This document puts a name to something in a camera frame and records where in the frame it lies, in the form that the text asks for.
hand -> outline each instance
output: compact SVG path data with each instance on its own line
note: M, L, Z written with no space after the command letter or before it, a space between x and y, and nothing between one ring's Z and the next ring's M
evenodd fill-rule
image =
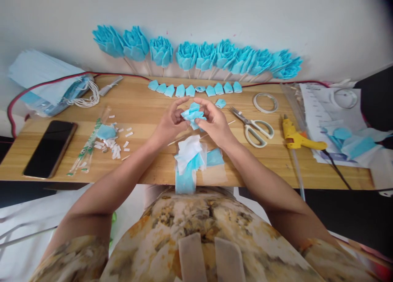
M195 123L209 134L217 146L224 148L238 142L229 128L224 113L215 104L202 98L194 98L194 102L202 106L200 111L203 111L207 118L207 121L197 118Z
M154 145L159 148L166 147L173 142L176 136L182 131L186 130L190 125L189 121L185 121L180 115L184 111L177 107L187 102L190 98L183 97L174 101L162 116L160 123L149 139Z

patterned clothing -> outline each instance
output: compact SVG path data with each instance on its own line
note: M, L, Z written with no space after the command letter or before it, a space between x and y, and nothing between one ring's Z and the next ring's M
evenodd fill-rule
M200 243L183 255L178 241L195 233ZM228 250L218 244L229 244ZM204 279L198 281L224 281L224 273L237 268L244 281L377 281L341 248L313 239L297 251L229 192L203 187L194 195L176 195L173 188L163 192L109 260L107 244L78 237L44 260L31 281L181 281L192 271L187 259L196 259L197 252L204 265Z

person's left hand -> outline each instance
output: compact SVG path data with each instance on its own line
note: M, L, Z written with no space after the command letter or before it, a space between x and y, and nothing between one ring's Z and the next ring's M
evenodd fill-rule
M184 111L177 107L189 99L189 97L179 98L169 106L149 139L152 143L158 144L160 148L163 148L173 142L179 133L188 128L190 122L184 120L180 115Z

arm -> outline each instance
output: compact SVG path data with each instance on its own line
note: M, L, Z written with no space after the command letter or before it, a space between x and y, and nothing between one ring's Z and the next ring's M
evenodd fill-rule
M94 235L109 242L114 211L127 199L157 154L190 125L180 115L183 110L177 109L188 99L174 101L147 142L77 200L61 221L42 260L76 237Z
M224 150L256 201L266 211L273 227L298 248L308 238L333 245L335 239L310 207L280 176L265 167L232 134L225 115L210 101L195 98L203 106L205 120L196 123Z

wooden tabletop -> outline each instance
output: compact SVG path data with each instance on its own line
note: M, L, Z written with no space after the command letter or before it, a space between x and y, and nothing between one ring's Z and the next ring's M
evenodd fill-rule
M111 83L116 76L100 76L96 78L97 85L103 86ZM215 85L217 81L212 80L192 80L157 77L159 83L165 82L167 85L174 84L175 87L184 84L196 86ZM123 146L125 141L129 141L130 152L135 151L153 133L158 124L163 111L175 100L163 94L153 92L147 88L148 81L137 77L125 77L118 85L111 89L105 97L100 98L98 105L92 108L80 108L70 106L54 118L34 118L29 119L19 136L13 143L8 154L0 165L0 180L31 181L31 178L22 176L22 172L27 165L31 155L37 147L43 133L51 120L70 121L78 124L78 128L65 153L63 160L55 176L47 181L50 182L95 182L107 172L113 170L121 164L121 160L112 160L110 152L102 153L95 149L89 173L77 172L73 177L67 173L74 164L79 152L91 135L95 121L106 105L112 107L110 115L115 118L109 119L108 123L117 122L119 128L124 128L120 133L117 143ZM279 107L275 113L264 114L258 111L253 105L253 97L260 92L272 94L278 101ZM203 97L214 103L218 98L225 99L227 106L223 109L228 122L235 120L230 125L231 131L237 139L244 144L265 166L284 178L292 187L298 188L298 179L294 170L293 161L286 146L282 133L281 121L284 114L287 114L292 121L296 121L292 109L288 104L280 86L275 84L259 85L243 88L243 93L231 93L223 96L208 98L206 93L196 93L196 96ZM261 98L259 104L268 109L273 103L268 98ZM183 106L188 109L192 99ZM268 140L268 145L258 149L252 147L244 135L244 125L232 113L229 106L234 106L248 119L259 119L270 123L275 131L273 139ZM126 129L132 127L134 135L125 138ZM192 134L199 134L200 131L188 131L179 137ZM216 144L207 136L201 140L208 144L208 149L216 148ZM174 184L175 183L175 159L178 152L177 143L165 148L152 165L147 169L139 180L142 184ZM346 189L345 184L329 164L319 164L313 158L311 150L301 148L296 150L299 160L301 174L306 189ZM121 152L122 158L130 153ZM216 185L221 186L244 186L240 174L234 168L229 158L224 154L227 182ZM373 182L368 169L339 166L340 171L346 178L349 185L356 190L373 190ZM197 185L206 185L202 178L201 171L197 171Z

